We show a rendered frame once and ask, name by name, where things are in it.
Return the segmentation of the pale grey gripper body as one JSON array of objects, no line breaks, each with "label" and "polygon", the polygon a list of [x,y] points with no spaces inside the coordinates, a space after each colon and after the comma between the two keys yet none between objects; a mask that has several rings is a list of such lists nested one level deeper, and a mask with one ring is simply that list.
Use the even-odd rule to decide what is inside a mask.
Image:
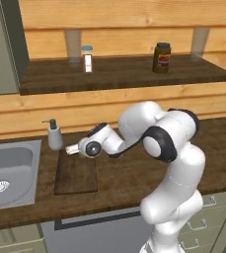
[{"label": "pale grey gripper body", "polygon": [[68,155],[79,154],[79,146],[77,144],[68,145],[65,147],[65,151]]}]

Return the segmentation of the dark wooden cutting board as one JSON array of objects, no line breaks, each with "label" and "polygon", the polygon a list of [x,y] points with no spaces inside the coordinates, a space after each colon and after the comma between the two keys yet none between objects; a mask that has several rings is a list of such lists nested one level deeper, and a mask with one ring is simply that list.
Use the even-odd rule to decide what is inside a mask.
[{"label": "dark wooden cutting board", "polygon": [[59,151],[54,182],[56,196],[98,191],[96,160]]}]

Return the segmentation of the grey soap dispenser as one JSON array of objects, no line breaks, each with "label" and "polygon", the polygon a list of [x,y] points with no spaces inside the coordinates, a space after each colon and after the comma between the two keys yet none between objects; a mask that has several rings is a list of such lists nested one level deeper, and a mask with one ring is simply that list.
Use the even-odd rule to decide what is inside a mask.
[{"label": "grey soap dispenser", "polygon": [[60,127],[56,123],[56,119],[48,121],[49,127],[47,128],[47,142],[52,150],[60,150],[63,146],[63,138]]}]

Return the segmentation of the grey steel sink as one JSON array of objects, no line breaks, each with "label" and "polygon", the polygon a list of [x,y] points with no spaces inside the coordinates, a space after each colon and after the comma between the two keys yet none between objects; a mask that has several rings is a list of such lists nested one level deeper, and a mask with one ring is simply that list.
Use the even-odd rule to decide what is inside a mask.
[{"label": "grey steel sink", "polygon": [[40,140],[0,144],[0,210],[36,200]]}]

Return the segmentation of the clear jar with white label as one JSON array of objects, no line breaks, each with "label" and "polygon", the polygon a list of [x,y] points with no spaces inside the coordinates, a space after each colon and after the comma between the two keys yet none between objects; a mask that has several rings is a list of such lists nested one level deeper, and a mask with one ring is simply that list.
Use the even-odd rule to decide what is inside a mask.
[{"label": "clear jar with white label", "polygon": [[83,45],[82,56],[83,56],[83,66],[85,73],[93,72],[93,47],[91,45]]}]

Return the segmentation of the grey dishwasher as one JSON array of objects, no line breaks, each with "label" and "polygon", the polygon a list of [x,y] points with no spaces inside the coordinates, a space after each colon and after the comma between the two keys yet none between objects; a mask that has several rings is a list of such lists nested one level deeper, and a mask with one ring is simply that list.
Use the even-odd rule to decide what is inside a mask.
[{"label": "grey dishwasher", "polygon": [[[139,211],[139,208],[81,215],[62,221],[68,223],[132,211]],[[138,253],[152,230],[141,215],[63,230],[55,230],[54,222],[41,224],[48,253]]]}]

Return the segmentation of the olive green base cupboard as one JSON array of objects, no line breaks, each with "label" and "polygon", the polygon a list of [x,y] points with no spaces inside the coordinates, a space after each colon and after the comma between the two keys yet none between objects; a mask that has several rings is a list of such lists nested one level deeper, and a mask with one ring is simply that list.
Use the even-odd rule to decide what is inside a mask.
[{"label": "olive green base cupboard", "polygon": [[40,225],[0,229],[0,253],[47,253]]}]

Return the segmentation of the dark jar with red label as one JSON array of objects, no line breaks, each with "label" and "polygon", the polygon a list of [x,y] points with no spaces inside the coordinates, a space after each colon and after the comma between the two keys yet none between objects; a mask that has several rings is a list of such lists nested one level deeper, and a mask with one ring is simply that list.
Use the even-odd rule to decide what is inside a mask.
[{"label": "dark jar with red label", "polygon": [[171,45],[167,42],[158,42],[154,49],[152,71],[167,73],[169,70]]}]

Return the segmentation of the olive green drawer front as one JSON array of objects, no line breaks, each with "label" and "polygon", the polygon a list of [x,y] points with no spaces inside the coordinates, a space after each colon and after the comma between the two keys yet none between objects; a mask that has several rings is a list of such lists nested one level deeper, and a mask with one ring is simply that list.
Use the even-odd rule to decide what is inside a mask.
[{"label": "olive green drawer front", "polygon": [[203,198],[203,204],[209,204],[211,196],[215,196],[215,200],[217,202],[216,206],[211,207],[211,208],[202,208],[201,212],[225,211],[226,210],[226,192],[214,193],[214,194],[210,194],[210,195],[204,195],[202,197]]},{"label": "olive green drawer front", "polygon": [[185,253],[210,253],[221,228],[222,226],[216,226],[202,231],[181,233],[179,243],[181,245],[181,241],[184,241],[187,245],[193,245],[193,240],[197,238],[200,245],[199,248],[189,251],[184,250]]},{"label": "olive green drawer front", "polygon": [[220,226],[226,219],[226,210],[219,212],[198,212],[182,228],[181,233],[202,231]]}]

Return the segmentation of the dark wooden wall shelf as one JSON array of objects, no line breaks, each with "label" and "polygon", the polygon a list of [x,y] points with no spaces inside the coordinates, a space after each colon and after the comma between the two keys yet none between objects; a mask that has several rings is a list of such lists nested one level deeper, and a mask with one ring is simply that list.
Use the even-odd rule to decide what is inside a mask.
[{"label": "dark wooden wall shelf", "polygon": [[226,70],[196,55],[173,55],[169,71],[152,71],[150,56],[95,58],[86,73],[81,62],[32,61],[23,77],[22,95],[226,82]]}]

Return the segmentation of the grey shelf bracket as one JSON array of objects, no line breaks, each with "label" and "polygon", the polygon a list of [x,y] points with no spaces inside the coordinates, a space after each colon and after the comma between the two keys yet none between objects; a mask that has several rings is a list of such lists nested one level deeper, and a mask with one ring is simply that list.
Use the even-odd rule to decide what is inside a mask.
[{"label": "grey shelf bracket", "polygon": [[199,57],[203,56],[209,37],[209,28],[197,27],[193,29],[190,53]]},{"label": "grey shelf bracket", "polygon": [[81,61],[81,31],[66,30],[65,44],[69,62],[79,63]]}]

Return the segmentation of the olive green wall cupboard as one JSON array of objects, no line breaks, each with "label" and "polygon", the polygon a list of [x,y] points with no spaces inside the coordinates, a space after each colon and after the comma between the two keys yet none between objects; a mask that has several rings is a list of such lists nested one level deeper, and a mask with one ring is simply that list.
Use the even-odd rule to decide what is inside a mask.
[{"label": "olive green wall cupboard", "polygon": [[19,0],[0,0],[0,95],[20,92],[29,62]]}]

